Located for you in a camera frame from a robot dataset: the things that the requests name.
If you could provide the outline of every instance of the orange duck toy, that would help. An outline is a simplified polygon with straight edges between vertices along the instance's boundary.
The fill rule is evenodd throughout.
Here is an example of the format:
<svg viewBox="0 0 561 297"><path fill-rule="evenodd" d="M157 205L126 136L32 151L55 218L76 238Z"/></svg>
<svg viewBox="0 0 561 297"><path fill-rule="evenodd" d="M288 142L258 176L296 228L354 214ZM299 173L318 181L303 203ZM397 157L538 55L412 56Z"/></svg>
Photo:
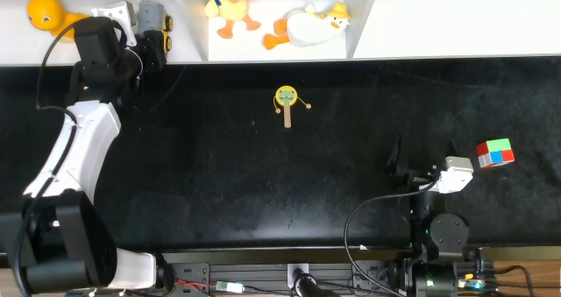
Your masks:
<svg viewBox="0 0 561 297"><path fill-rule="evenodd" d="M66 11L59 0L30 0L27 15L35 28L49 31L54 37L72 23L88 17ZM63 38L61 41L74 42L74 29L66 32Z"/></svg>

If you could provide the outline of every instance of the wooden floor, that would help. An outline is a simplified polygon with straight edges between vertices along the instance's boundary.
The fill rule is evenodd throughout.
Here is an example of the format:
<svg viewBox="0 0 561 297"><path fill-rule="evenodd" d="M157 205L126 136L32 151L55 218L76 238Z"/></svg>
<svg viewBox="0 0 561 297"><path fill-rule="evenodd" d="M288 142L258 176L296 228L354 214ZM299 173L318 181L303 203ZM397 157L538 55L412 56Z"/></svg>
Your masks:
<svg viewBox="0 0 561 297"><path fill-rule="evenodd" d="M526 267L532 276L534 286L561 286L561 260L541 260L541 261L504 261L495 262L497 269L506 268L511 265L522 265ZM501 284L526 285L526 278L522 271L512 271L509 274L498 275L498 282ZM500 293L508 296L529 296L527 288L501 287ZM560 289L535 289L536 296L561 296ZM0 269L0 297L19 297L18 287L14 281L11 269ZM46 297L61 297L58 294L42 294Z"/></svg>

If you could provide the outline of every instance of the white shelf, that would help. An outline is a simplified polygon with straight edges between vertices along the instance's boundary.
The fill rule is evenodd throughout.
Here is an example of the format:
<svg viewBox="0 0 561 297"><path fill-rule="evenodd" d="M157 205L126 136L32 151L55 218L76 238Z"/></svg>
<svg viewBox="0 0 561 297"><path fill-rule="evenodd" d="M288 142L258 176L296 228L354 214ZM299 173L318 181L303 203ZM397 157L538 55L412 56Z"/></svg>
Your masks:
<svg viewBox="0 0 561 297"><path fill-rule="evenodd" d="M53 41L34 29L26 15L29 0L0 0L3 52L0 66L38 65ZM120 0L61 0L72 12ZM127 0L136 7L141 0ZM250 16L261 28L248 32L236 23L233 39L222 39L221 18L208 19L209 0L153 0L174 18L168 63L319 61L353 59L473 57L561 54L561 0L250 0ZM352 15L345 34L311 47L262 46L273 22L290 10L314 4L328 10L335 1ZM49 65L79 60L74 44L59 43Z"/></svg>

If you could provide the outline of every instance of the wooden handle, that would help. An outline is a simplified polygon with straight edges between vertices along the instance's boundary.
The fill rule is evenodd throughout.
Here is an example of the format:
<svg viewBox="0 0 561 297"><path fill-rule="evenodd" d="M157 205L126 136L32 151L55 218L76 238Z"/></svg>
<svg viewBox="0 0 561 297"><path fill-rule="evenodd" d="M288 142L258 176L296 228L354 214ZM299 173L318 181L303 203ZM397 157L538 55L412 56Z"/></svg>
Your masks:
<svg viewBox="0 0 561 297"><path fill-rule="evenodd" d="M290 103L284 103L284 127L292 127L292 122L290 122Z"/></svg>

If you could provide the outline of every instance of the toy truck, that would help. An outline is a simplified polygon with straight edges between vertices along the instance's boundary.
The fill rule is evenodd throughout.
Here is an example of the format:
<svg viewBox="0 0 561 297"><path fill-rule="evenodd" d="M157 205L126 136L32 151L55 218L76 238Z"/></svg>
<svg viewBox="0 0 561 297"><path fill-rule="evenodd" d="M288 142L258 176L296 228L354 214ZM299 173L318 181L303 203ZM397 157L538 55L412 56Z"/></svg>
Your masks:
<svg viewBox="0 0 561 297"><path fill-rule="evenodd" d="M162 36L163 49L167 53L172 49L172 39L169 32L174 28L174 21L166 14L164 6L151 1L141 1L138 4L138 35L141 38L145 32L160 32Z"/></svg>

